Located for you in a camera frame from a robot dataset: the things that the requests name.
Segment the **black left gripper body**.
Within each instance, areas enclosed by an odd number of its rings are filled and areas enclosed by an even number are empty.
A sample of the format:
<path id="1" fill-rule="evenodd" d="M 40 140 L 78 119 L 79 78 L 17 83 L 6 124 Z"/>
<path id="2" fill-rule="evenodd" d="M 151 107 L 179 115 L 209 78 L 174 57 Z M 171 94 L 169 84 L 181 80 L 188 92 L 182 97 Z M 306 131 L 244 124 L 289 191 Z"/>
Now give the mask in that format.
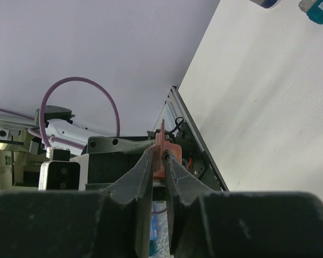
<path id="1" fill-rule="evenodd" d="M 84 200 L 153 200 L 153 151 L 140 156 L 90 154 L 88 184 L 110 183 L 104 190 L 86 190 Z"/>

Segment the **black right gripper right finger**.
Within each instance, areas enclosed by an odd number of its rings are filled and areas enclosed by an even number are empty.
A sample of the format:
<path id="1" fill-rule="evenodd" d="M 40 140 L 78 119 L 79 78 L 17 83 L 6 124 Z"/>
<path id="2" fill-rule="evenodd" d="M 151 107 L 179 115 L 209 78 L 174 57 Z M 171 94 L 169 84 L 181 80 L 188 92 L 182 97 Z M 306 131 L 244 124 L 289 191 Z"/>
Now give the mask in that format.
<path id="1" fill-rule="evenodd" d="M 323 257 L 323 202 L 308 192 L 214 191 L 167 151 L 174 257 Z"/>

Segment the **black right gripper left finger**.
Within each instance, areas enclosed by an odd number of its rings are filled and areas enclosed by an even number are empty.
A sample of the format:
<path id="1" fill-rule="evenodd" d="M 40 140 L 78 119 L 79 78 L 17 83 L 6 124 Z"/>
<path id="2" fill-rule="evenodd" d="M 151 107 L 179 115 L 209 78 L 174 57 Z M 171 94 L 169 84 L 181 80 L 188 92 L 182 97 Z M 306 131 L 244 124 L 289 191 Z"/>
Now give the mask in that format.
<path id="1" fill-rule="evenodd" d="M 0 191 L 0 257 L 148 257 L 152 159 L 104 190 Z"/>

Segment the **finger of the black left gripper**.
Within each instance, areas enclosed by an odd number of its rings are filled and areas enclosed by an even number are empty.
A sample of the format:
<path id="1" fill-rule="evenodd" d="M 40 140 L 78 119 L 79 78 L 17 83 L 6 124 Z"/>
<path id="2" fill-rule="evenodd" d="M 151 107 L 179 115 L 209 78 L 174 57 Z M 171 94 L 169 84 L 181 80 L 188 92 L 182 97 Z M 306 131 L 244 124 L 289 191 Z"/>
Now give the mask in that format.
<path id="1" fill-rule="evenodd" d="M 155 139 L 137 141 L 118 137 L 90 137 L 87 143 L 87 153 L 139 154 L 143 153 L 155 143 Z"/>

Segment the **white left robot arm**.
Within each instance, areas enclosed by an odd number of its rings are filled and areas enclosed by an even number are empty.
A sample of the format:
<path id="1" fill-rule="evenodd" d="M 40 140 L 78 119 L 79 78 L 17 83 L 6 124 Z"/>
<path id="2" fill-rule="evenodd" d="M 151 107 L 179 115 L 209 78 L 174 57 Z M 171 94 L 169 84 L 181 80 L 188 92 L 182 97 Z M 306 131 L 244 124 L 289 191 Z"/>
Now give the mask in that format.
<path id="1" fill-rule="evenodd" d="M 96 128 L 72 121 L 71 110 L 47 106 L 46 134 L 49 161 L 40 169 L 38 189 L 104 189 L 137 166 L 156 139 L 106 137 Z"/>

